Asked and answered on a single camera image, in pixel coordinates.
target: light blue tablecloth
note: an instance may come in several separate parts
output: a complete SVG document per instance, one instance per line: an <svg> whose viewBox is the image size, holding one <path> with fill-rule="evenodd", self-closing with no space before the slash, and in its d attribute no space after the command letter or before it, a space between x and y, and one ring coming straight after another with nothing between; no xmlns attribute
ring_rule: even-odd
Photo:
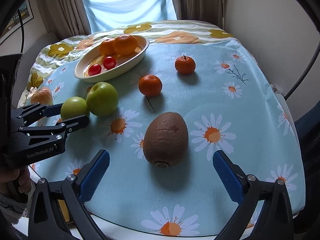
<svg viewBox="0 0 320 240"><path fill-rule="evenodd" d="M181 55L195 60L194 74L177 74L174 61ZM44 82L50 83L54 103L86 97L92 84L73 76L76 63L59 67ZM163 83L161 95L150 99L155 112L138 90L145 74ZM106 149L110 167L86 203L89 211L149 233L218 234L237 204L213 168L217 149L246 174L266 181L283 178L293 213L304 207L304 172L292 128L266 78L237 41L150 45L137 66L109 82L120 96L117 112L105 118L91 115L87 128L68 136L65 153L35 165L41 177L63 180ZM159 169L144 158L141 141L150 122L168 111L181 114L187 124L188 156L175 167ZM58 119L37 125L53 125Z"/></svg>

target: metal screw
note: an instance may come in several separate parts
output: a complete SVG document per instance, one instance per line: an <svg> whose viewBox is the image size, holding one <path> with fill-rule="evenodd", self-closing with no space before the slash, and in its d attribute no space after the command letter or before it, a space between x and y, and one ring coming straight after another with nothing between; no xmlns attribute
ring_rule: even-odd
<svg viewBox="0 0 320 240"><path fill-rule="evenodd" d="M282 179L277 179L277 183L278 183L279 185L283 185L283 184L284 184L284 181L283 181Z"/></svg>
<svg viewBox="0 0 320 240"><path fill-rule="evenodd" d="M256 177L253 176L253 175L248 175L248 180L250 180L250 181L255 181L255 180L256 180Z"/></svg>
<svg viewBox="0 0 320 240"><path fill-rule="evenodd" d="M73 181L75 179L76 179L76 176L74 174L70 174L67 176L67 180L69 180L69 181Z"/></svg>
<svg viewBox="0 0 320 240"><path fill-rule="evenodd" d="M44 184L44 182L45 182L45 178L41 178L38 180L38 184Z"/></svg>

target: blue gripper pad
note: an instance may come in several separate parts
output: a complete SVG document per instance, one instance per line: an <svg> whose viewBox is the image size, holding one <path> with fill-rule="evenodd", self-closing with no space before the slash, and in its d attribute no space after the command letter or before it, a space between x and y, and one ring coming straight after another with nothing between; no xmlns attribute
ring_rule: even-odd
<svg viewBox="0 0 320 240"><path fill-rule="evenodd" d="M231 200L240 205L244 199L243 185L237 175L232 171L227 161L230 165L233 165L223 151L219 150L213 154L213 166L216 172L218 173Z"/></svg>
<svg viewBox="0 0 320 240"><path fill-rule="evenodd" d="M105 150L100 150L93 160L80 170L77 180L80 182L78 184L78 199L81 203L91 200L109 164L109 153Z"/></svg>

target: wall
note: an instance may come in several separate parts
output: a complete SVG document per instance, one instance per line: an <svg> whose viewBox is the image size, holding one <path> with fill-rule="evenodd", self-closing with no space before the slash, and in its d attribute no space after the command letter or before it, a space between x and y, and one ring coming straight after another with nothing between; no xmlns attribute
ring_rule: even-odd
<svg viewBox="0 0 320 240"><path fill-rule="evenodd" d="M24 24L25 42L23 52L27 51L40 37L47 33L42 22L36 0L30 0L34 18ZM0 45L0 56L19 53L21 49L21 29L16 30Z"/></svg>
<svg viewBox="0 0 320 240"><path fill-rule="evenodd" d="M254 55L270 83L286 94L308 65L320 40L296 0L225 0L224 29ZM320 100L320 59L289 97L294 120Z"/></svg>

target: orange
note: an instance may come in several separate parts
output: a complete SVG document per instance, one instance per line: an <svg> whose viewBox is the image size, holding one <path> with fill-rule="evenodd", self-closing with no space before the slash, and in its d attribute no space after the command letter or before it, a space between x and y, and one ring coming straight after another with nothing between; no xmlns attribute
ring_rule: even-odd
<svg viewBox="0 0 320 240"><path fill-rule="evenodd" d="M115 50L113 48L114 41L115 39L107 39L103 41L99 47L100 54L104 56L111 56L112 54L114 54L115 53Z"/></svg>
<svg viewBox="0 0 320 240"><path fill-rule="evenodd" d="M129 34L120 35L115 39L113 48L121 56L127 56L133 53L137 48L138 42L135 37Z"/></svg>
<svg viewBox="0 0 320 240"><path fill-rule="evenodd" d="M181 56L174 62L176 70L183 75L189 75L196 69L196 63L191 57Z"/></svg>
<svg viewBox="0 0 320 240"><path fill-rule="evenodd" d="M139 80L139 90L146 97L155 97L162 90L162 82L155 75L146 75Z"/></svg>

